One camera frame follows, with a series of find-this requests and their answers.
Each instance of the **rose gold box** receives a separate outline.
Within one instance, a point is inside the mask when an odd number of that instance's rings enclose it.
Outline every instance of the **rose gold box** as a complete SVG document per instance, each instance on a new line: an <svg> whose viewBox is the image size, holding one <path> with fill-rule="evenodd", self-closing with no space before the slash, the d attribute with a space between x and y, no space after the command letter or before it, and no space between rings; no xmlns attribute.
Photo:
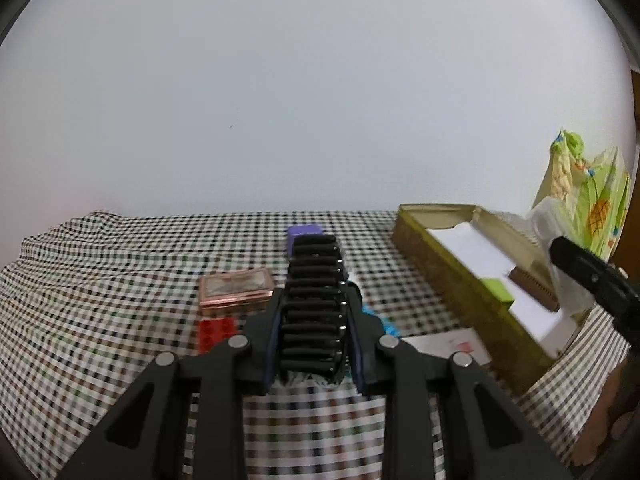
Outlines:
<svg viewBox="0 0 640 480"><path fill-rule="evenodd" d="M217 316L261 310L272 294L269 269L210 274L200 279L200 313Z"/></svg>

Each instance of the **brown comb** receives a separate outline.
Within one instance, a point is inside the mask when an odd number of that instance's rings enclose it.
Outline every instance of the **brown comb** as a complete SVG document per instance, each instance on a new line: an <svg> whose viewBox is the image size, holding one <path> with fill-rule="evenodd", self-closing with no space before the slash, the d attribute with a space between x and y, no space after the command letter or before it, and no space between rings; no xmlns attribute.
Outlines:
<svg viewBox="0 0 640 480"><path fill-rule="evenodd" d="M560 309L558 298L556 298L554 292L522 267L514 267L509 273L509 279L537 300L549 312L557 312Z"/></svg>

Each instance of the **open box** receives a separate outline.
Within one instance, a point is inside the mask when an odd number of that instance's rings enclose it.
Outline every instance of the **open box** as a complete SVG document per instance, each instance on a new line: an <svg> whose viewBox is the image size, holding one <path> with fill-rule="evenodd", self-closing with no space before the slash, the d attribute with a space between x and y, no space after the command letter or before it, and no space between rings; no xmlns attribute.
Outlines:
<svg viewBox="0 0 640 480"><path fill-rule="evenodd" d="M549 370L584 322L586 316L549 312L508 279L517 265L553 289L542 250L479 206L401 205L393 240L462 323L478 332L493 368L516 394ZM500 278L514 303L503 303L482 278Z"/></svg>

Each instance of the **red lego brick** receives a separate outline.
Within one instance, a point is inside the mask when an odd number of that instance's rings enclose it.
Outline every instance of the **red lego brick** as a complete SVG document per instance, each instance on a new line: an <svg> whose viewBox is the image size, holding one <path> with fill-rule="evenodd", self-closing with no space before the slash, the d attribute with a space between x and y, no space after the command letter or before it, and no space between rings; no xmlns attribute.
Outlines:
<svg viewBox="0 0 640 480"><path fill-rule="evenodd" d="M238 333L232 317L203 319L198 324L198 353L204 354L215 345Z"/></svg>

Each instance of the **black ribbed object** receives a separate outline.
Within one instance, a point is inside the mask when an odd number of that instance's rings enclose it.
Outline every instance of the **black ribbed object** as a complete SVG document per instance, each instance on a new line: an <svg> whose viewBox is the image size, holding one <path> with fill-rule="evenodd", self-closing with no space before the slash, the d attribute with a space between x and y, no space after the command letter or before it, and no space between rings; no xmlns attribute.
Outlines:
<svg viewBox="0 0 640 480"><path fill-rule="evenodd" d="M339 382L347 337L347 273L332 235L302 235L293 242L282 298L280 375L307 372Z"/></svg>

